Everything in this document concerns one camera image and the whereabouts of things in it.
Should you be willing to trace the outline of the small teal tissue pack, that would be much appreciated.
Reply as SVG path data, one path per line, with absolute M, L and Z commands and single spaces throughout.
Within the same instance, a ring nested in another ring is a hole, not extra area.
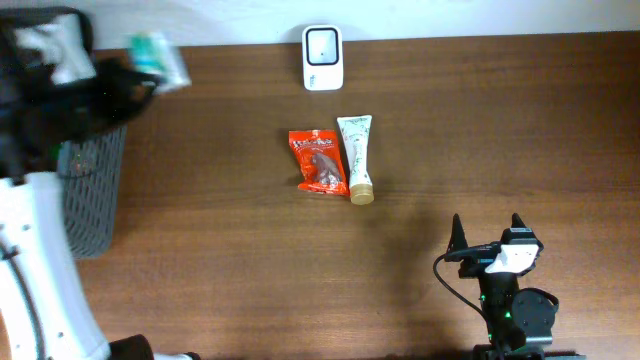
M 131 35 L 128 54 L 137 71 L 159 78 L 156 94 L 177 91 L 192 84 L 179 49 L 162 32 Z

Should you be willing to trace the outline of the white leaf-print cream tube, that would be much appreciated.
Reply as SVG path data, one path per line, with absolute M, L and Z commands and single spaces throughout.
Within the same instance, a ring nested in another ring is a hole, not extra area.
M 350 171 L 350 200 L 354 205 L 368 205 L 374 201 L 373 183 L 367 170 L 371 122 L 371 115 L 337 119 Z

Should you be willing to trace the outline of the red candy bag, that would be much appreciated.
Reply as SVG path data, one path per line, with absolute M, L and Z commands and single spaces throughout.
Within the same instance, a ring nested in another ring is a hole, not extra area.
M 290 131 L 288 143 L 303 176 L 298 185 L 300 190 L 339 196 L 349 194 L 334 130 Z

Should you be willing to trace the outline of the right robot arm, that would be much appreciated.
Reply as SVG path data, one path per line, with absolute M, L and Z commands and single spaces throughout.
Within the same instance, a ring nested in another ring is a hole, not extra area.
M 495 359 L 582 359 L 575 351 L 548 352 L 553 342 L 552 327 L 559 300 L 539 288 L 522 288 L 518 279 L 535 268 L 544 250 L 543 243 L 518 214 L 511 217 L 497 241 L 468 244 L 460 216 L 455 214 L 447 250 L 436 258 L 433 272 L 437 280 L 455 297 L 476 311 L 486 324 L 489 342 L 476 345 L 471 357 Z M 460 265 L 461 279 L 479 281 L 479 303 L 474 304 L 453 289 L 439 274 L 445 261 Z

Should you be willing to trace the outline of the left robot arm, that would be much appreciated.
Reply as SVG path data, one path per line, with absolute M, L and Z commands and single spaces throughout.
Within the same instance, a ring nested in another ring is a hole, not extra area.
M 15 359 L 157 359 L 148 339 L 108 341 L 86 299 L 64 224 L 51 149 L 111 132 L 151 102 L 161 79 L 100 61 L 56 85 L 48 66 L 1 62 L 1 315 Z

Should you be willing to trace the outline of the white barcode scanner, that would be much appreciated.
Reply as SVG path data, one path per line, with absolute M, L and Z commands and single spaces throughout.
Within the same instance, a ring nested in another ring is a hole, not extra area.
M 303 83 L 308 91 L 333 91 L 344 84 L 341 30 L 335 25 L 310 25 L 302 33 Z

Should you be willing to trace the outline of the grey plastic mesh basket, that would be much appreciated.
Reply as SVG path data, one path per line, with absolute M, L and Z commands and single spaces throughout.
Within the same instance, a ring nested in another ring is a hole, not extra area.
M 49 36 L 67 31 L 74 45 L 94 58 L 93 27 L 77 9 L 3 9 L 1 22 L 13 32 L 32 30 Z M 77 259 L 99 257 L 111 245 L 126 130 L 121 126 L 84 142 L 63 143 L 54 151 L 68 243 Z

